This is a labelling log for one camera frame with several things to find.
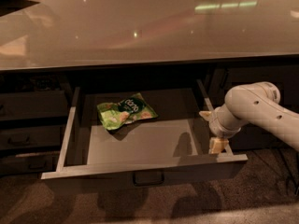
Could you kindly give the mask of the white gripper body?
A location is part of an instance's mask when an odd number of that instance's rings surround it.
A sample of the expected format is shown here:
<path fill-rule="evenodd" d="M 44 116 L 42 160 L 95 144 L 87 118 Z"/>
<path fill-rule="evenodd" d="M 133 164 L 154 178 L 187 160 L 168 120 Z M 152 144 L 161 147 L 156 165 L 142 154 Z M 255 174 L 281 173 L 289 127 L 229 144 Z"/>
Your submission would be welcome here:
<path fill-rule="evenodd" d="M 234 116 L 226 106 L 217 107 L 211 112 L 209 129 L 219 138 L 231 138 L 242 127 L 241 119 Z"/>

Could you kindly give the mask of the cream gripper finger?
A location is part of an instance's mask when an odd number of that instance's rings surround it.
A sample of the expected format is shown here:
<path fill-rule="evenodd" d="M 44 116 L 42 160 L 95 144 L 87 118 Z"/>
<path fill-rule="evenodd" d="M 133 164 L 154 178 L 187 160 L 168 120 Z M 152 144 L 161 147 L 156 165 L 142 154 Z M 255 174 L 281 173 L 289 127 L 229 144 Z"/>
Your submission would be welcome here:
<path fill-rule="evenodd" d="M 211 111 L 200 111 L 199 115 L 205 120 L 205 121 L 210 121 L 211 118 Z"/>
<path fill-rule="evenodd" d="M 209 154 L 219 154 L 229 145 L 229 140 L 219 137 L 211 137 L 209 140 Z"/>

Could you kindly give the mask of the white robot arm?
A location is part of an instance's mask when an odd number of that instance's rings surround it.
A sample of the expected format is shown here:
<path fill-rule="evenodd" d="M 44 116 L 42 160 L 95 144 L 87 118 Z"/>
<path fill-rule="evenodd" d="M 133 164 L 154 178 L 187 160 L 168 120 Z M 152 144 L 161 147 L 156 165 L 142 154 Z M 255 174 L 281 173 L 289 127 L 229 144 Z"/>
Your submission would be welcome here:
<path fill-rule="evenodd" d="M 228 139 L 249 123 L 299 151 L 299 114 L 284 108 L 279 102 L 280 91 L 270 82 L 239 85 L 228 90 L 222 106 L 199 112 L 214 134 L 209 141 L 209 152 L 223 151 Z"/>

